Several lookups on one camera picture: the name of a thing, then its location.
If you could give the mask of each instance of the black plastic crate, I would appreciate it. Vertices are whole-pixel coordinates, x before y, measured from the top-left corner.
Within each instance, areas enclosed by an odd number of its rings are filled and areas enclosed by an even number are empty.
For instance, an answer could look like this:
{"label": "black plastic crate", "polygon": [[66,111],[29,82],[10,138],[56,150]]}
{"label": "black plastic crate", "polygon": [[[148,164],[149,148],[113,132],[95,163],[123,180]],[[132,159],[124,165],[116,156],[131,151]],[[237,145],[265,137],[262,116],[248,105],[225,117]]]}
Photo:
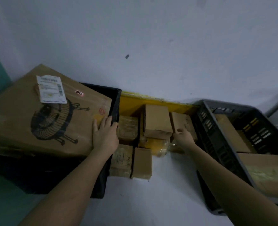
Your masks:
{"label": "black plastic crate", "polygon": [[[121,89],[82,84],[112,99],[109,114],[113,117],[112,122],[118,121]],[[83,157],[59,158],[43,154],[25,155],[18,159],[0,156],[0,175],[28,194],[48,194],[83,160]],[[96,180],[91,198],[104,197],[110,164],[111,157]]]}
{"label": "black plastic crate", "polygon": [[[227,115],[236,130],[243,130],[259,154],[278,155],[278,129],[258,109],[227,102],[204,100],[192,116],[199,139],[197,144],[225,168],[257,189],[236,151],[220,129],[214,114]],[[198,172],[197,174],[208,210],[215,215],[225,215],[201,175]],[[269,199],[278,206],[278,198]]]}

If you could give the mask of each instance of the person's left hand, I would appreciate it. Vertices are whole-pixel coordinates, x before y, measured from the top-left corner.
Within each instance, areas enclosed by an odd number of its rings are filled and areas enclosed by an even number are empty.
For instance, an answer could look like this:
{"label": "person's left hand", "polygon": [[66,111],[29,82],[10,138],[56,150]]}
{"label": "person's left hand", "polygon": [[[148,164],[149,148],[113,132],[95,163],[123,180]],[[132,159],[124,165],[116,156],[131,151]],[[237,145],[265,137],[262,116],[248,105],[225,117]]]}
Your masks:
{"label": "person's left hand", "polygon": [[119,140],[117,137],[118,123],[114,122],[111,126],[112,116],[104,117],[98,129],[97,121],[93,123],[93,146],[94,151],[102,152],[107,159],[118,148]]}

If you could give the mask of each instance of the person's left arm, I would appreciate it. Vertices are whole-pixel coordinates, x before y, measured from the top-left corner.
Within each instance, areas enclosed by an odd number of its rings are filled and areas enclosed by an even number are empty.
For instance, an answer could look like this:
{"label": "person's left arm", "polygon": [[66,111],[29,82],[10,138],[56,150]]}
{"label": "person's left arm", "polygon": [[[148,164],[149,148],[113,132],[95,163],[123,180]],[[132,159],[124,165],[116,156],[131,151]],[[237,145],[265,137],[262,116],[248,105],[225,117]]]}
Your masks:
{"label": "person's left arm", "polygon": [[111,120],[111,116],[104,118],[99,130],[94,121],[94,149],[90,155],[40,201],[19,226],[80,224],[96,179],[107,159],[118,147],[118,123],[114,122],[111,126]]}

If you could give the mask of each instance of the white floor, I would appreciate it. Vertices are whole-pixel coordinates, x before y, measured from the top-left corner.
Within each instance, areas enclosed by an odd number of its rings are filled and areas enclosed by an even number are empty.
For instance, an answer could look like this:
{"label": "white floor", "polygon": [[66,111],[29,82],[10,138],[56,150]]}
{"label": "white floor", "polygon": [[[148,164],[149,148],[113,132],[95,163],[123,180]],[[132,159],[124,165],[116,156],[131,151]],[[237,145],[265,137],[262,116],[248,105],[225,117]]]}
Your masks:
{"label": "white floor", "polygon": [[[205,207],[192,161],[153,157],[150,181],[109,177],[105,197],[91,199],[81,226],[232,225]],[[24,194],[0,177],[0,226],[16,225],[43,195]]]}

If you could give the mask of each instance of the printed fan illustration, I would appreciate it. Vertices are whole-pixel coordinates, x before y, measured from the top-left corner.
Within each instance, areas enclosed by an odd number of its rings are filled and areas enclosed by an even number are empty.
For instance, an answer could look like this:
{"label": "printed fan illustration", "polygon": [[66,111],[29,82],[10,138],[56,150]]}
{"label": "printed fan illustration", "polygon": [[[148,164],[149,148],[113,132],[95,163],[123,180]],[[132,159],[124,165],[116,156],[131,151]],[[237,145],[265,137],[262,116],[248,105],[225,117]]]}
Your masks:
{"label": "printed fan illustration", "polygon": [[39,112],[35,112],[31,120],[31,132],[38,140],[57,140],[63,146],[65,140],[74,144],[77,139],[65,135],[65,131],[72,119],[73,111],[89,111],[90,108],[81,108],[79,103],[72,103],[68,98],[67,104],[43,103]]}

